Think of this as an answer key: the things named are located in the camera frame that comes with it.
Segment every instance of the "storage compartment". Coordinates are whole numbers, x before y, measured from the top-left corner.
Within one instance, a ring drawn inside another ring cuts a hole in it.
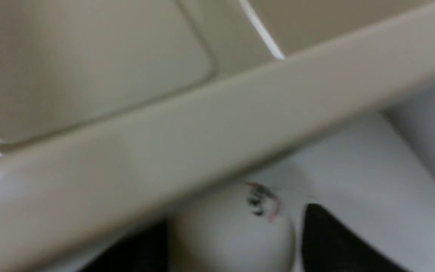
[[[213,69],[173,1],[0,0],[0,142],[142,105]]]
[[[434,0],[239,0],[284,54],[389,19]]]

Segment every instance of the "black object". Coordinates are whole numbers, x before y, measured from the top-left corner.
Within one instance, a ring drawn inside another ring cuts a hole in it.
[[[406,272],[318,204],[307,206],[302,259],[305,272]]]
[[[167,272],[167,225],[158,224],[119,241],[81,272]]]

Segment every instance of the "white ball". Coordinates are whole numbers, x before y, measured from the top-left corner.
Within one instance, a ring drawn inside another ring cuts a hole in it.
[[[295,230],[280,199],[259,184],[204,196],[170,224],[176,272],[290,272]]]

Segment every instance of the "beige plastic panel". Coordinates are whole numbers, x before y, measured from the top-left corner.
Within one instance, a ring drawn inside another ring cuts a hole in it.
[[[239,0],[290,54],[435,0]]]
[[[211,71],[174,1],[0,0],[0,142],[118,112]]]
[[[12,153],[0,160],[0,271],[162,215],[433,77],[435,3]]]

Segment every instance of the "red marking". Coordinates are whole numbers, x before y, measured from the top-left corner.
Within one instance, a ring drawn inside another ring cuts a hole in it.
[[[280,209],[281,209],[281,200],[278,197],[275,197],[275,206],[269,218],[270,223],[275,222],[276,216],[278,216]]]
[[[248,182],[247,184],[248,184],[249,186],[253,187],[253,188],[257,188],[257,187],[260,186],[259,184],[256,184],[256,183],[254,183],[254,182]]]

